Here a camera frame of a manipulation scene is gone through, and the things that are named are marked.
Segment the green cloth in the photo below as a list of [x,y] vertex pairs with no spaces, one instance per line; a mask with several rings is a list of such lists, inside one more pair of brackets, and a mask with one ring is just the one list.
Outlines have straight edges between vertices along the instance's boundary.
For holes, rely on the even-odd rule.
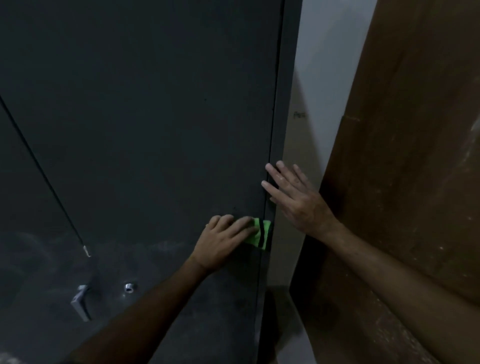
[[[266,247],[267,247],[267,241],[268,241],[269,234],[270,234],[270,226],[271,226],[272,223],[268,220],[261,220],[259,218],[254,218],[253,222],[254,222],[254,225],[256,227],[258,227],[258,231],[255,235],[249,236],[244,242],[247,243],[247,244],[251,244],[253,246],[256,246],[257,248],[260,248],[262,250],[265,250]],[[260,223],[261,222],[264,225],[263,239],[262,239],[262,231],[260,229]]]

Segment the metal door handle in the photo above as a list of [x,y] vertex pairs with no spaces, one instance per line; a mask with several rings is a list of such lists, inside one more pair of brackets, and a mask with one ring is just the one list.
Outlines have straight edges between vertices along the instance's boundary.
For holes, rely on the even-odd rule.
[[85,293],[88,290],[88,286],[86,284],[82,284],[81,286],[78,286],[78,293],[72,298],[72,301],[70,302],[77,311],[77,313],[80,315],[82,320],[84,322],[88,322],[91,320],[90,315],[87,312],[87,309],[85,308],[85,302],[84,302],[84,297]]

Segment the forearm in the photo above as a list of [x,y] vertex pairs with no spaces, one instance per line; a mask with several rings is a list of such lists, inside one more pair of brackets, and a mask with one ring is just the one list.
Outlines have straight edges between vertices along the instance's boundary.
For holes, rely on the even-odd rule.
[[343,225],[317,238],[367,282],[445,363],[480,363],[480,309],[367,244]]
[[69,358],[82,364],[147,363],[205,277],[205,269],[189,258],[170,278],[153,287]]

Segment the hand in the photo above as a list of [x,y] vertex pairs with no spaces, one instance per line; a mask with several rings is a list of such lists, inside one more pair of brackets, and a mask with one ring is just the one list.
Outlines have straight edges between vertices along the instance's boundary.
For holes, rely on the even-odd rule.
[[265,169],[285,193],[267,181],[262,181],[262,186],[272,195],[270,200],[280,208],[293,226],[307,235],[322,240],[341,225],[296,164],[293,165],[294,173],[285,167],[281,160],[276,163],[276,166],[280,172],[270,163],[265,166]]
[[248,224],[249,216],[238,219],[233,224],[232,215],[213,216],[195,245],[191,258],[208,272],[220,268],[237,246],[258,231]]

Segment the green sponge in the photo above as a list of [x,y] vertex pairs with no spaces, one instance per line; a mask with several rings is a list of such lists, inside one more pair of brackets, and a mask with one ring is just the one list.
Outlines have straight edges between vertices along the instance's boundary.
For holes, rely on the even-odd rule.
[[272,222],[268,220],[262,220],[261,218],[254,218],[253,222],[254,226],[258,227],[258,231],[255,235],[249,236],[244,242],[256,246],[262,250],[269,251],[272,243]]

